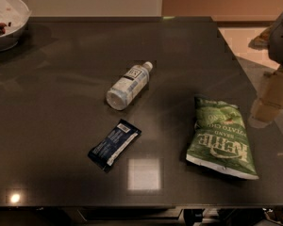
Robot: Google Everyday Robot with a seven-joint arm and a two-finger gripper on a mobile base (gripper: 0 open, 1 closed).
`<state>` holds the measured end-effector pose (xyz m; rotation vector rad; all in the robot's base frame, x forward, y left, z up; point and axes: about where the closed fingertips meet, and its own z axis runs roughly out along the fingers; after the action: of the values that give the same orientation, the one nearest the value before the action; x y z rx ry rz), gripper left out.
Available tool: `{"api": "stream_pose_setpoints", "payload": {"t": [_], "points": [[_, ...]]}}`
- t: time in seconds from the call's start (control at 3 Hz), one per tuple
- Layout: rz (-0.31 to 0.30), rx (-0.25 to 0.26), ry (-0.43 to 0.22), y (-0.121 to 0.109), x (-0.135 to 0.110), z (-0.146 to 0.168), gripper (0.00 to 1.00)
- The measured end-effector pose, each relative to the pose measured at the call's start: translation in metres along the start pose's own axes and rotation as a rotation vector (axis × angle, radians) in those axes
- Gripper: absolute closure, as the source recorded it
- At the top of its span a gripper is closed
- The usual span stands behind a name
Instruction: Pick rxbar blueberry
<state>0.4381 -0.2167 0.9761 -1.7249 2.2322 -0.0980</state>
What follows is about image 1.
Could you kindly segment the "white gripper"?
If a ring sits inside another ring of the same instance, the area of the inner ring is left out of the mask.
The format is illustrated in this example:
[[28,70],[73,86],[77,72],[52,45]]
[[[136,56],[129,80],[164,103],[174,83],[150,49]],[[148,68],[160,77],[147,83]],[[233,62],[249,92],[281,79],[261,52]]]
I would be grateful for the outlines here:
[[265,72],[253,102],[249,124],[254,128],[265,128],[272,123],[283,108],[283,66],[272,73]]

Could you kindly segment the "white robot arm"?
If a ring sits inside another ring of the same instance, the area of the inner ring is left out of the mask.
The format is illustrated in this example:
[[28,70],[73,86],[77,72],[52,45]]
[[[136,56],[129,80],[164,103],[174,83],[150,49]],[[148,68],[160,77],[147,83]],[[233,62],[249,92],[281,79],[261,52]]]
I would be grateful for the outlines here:
[[283,11],[272,24],[268,39],[268,56],[279,64],[273,73],[265,73],[253,102],[249,124],[264,128],[283,111]]

